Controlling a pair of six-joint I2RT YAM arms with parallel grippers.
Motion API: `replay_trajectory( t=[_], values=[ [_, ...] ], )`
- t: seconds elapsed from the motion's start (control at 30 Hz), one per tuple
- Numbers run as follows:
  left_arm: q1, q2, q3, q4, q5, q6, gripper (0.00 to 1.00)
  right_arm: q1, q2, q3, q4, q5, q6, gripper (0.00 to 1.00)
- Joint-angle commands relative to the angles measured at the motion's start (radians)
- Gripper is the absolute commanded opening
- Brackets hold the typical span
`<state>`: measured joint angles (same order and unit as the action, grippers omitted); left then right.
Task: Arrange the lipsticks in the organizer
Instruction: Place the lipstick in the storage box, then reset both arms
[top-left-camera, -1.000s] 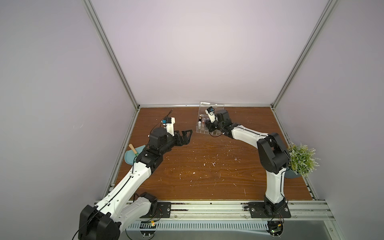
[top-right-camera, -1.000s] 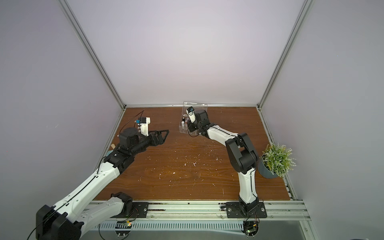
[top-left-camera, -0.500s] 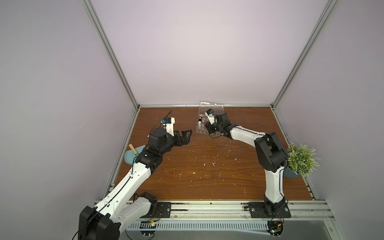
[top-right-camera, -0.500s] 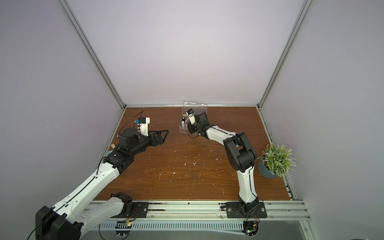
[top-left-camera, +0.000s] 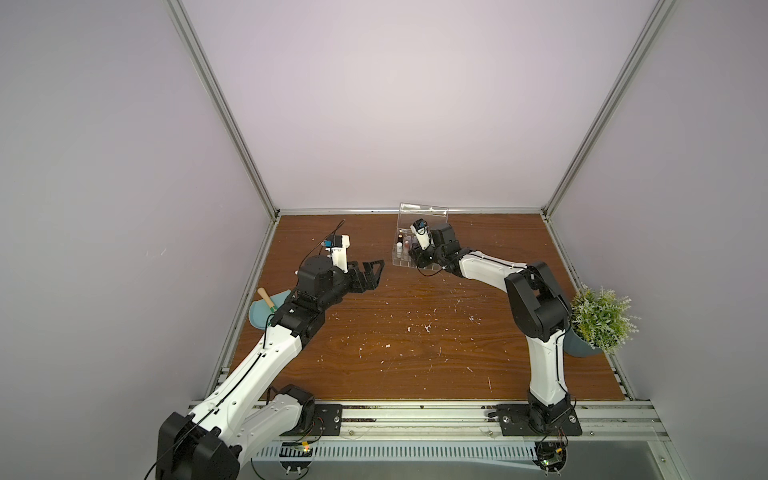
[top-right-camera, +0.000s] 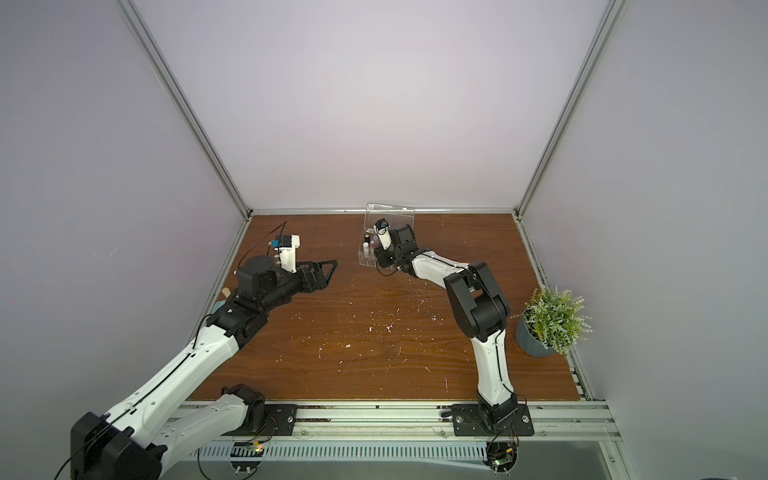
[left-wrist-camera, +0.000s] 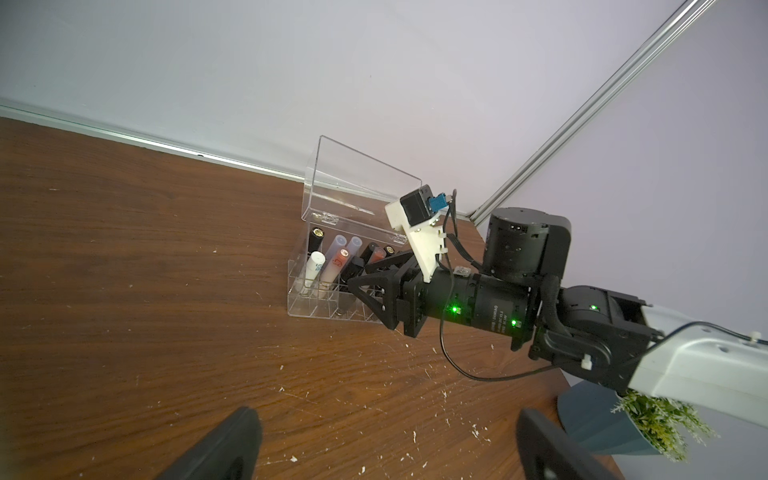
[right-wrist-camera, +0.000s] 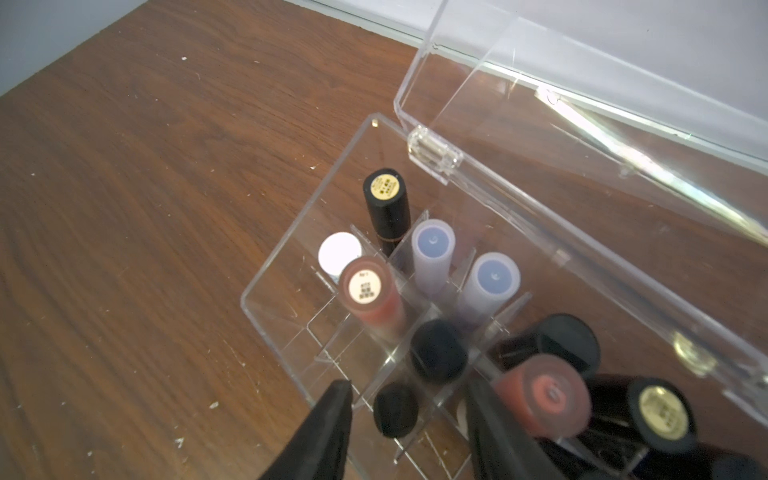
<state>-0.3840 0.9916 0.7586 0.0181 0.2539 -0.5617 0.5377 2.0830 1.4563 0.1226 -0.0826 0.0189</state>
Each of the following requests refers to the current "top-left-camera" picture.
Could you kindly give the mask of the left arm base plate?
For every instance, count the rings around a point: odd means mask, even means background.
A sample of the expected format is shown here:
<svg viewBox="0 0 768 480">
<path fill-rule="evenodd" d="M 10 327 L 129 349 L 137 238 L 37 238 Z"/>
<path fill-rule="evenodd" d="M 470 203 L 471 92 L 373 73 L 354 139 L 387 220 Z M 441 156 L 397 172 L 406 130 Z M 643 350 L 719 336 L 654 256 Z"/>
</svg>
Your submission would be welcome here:
<svg viewBox="0 0 768 480">
<path fill-rule="evenodd" d="M 282 437 L 322 437 L 339 436 L 343 406 L 341 404 L 319 404 L 312 409 L 304 409 L 298 424 L 282 434 Z"/>
</svg>

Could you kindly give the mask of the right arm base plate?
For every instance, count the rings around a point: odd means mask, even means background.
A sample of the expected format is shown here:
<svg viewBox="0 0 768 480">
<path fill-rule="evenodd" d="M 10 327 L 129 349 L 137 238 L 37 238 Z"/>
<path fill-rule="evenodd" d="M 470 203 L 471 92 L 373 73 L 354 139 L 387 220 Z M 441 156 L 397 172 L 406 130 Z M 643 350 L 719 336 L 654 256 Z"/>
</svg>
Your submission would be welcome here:
<svg viewBox="0 0 768 480">
<path fill-rule="evenodd" d="M 503 436 L 581 436 L 583 429 L 575 407 L 567 399 L 551 405 L 499 404 L 487 417 L 499 424 Z"/>
</svg>

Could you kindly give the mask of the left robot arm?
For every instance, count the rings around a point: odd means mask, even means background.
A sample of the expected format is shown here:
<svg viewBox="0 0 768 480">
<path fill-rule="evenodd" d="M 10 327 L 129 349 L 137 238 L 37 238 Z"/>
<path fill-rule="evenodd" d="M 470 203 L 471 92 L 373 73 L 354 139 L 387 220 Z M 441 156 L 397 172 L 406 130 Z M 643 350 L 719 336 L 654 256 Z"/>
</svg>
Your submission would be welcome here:
<svg viewBox="0 0 768 480">
<path fill-rule="evenodd" d="M 342 262 L 317 255 L 297 272 L 293 290 L 266 317 L 261 339 L 229 377 L 189 413 L 170 414 L 158 433 L 156 479 L 235 479 L 243 463 L 284 433 L 311 428 L 314 397 L 289 385 L 264 407 L 256 402 L 349 293 L 378 287 L 382 260 Z"/>
</svg>

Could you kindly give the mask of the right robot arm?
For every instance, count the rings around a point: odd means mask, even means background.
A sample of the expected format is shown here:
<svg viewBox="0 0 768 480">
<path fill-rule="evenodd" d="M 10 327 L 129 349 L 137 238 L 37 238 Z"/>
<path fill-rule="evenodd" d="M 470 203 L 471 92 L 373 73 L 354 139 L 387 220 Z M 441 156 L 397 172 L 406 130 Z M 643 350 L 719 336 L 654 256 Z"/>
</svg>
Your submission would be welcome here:
<svg viewBox="0 0 768 480">
<path fill-rule="evenodd" d="M 517 328 L 527 339 L 531 378 L 530 419 L 542 431 L 572 408 L 564 375 L 563 344 L 571 309 L 549 266 L 515 263 L 460 245 L 451 225 L 411 225 L 410 256 L 419 268 L 437 265 L 457 277 L 476 280 L 507 294 Z"/>
</svg>

